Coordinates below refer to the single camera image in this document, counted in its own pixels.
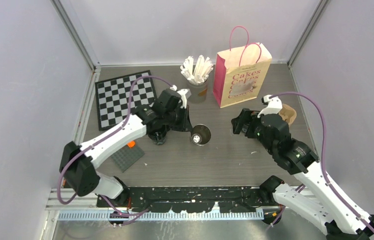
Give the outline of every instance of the black and white checkered board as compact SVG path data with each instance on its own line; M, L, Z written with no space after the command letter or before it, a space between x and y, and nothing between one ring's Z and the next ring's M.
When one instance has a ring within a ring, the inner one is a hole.
M108 130L120 123L128 113L128 97L131 84L150 71L115 77L95 84L99 130ZM154 102L156 91L151 78L140 79L134 86L131 109Z

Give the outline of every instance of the bag handle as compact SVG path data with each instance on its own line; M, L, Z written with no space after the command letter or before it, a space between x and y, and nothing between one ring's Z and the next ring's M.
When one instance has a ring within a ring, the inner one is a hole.
M254 43L251 43L251 44L247 45L247 46L244 48L243 53L241 54L241 57L240 57L240 63L238 64L238 66L241 66L241 59L243 58L244 51L246 50L246 48L247 48L248 46L250 46L250 45L252 45L252 44L256 44L256 45L259 47L259 49L260 49L259 57L257 58L256 63L259 61L260 56L262 55L262 48L260 47L259 44L257 44L256 42L254 42Z
M246 43L246 46L249 44L249 31L247 31L247 29L246 29L245 27L243 27L243 26L235 26L235 27L232 29L232 31L231 31L231 35L229 35L229 51L231 51L231 38L232 38L232 33L234 33L234 30L235 30L236 28L242 28L242 29L244 29L244 30L246 31L246 33L247 33L247 43Z

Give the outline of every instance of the wood grain surface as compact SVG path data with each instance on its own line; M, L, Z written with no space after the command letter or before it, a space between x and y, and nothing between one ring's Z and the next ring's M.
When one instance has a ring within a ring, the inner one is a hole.
M179 66L104 67L100 81L151 70L152 75L164 78L178 86L186 87ZM203 103L190 103L192 125L205 124L212 137L204 146L190 143L187 132L170 131L167 142L156 146L144 136L137 144L146 153L127 171L122 173L112 159L106 160L98 169L109 176L118 176L128 186L258 186L271 175L276 175L290 185L300 182L281 169L255 139L243 134L232 134L231 119L239 115L242 108L261 110L260 98L267 94L295 91L295 86L286 64L272 64L259 92L258 98L225 108L219 108L213 96L213 74L209 77L209 90ZM167 88L154 80L157 94ZM297 96L282 96L283 103L297 111L297 118L290 128L294 138L312 146ZM102 132L98 130L97 107L94 100L89 116L84 141Z

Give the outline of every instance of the brown basket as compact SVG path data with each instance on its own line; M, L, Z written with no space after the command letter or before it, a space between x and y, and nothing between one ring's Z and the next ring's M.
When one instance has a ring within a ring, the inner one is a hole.
M294 108L288 106L287 104L282 104L282 109L278 113L284 121L288 123L289 126L293 124L294 120L296 120L297 112Z

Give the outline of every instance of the gift bag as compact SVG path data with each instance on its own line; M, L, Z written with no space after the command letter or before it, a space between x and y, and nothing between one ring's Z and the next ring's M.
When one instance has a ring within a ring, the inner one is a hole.
M213 83L213 95L223 108L257 98L257 94L268 72L272 56L261 43L231 48L232 33L229 38L229 49L218 52L216 56L215 80Z

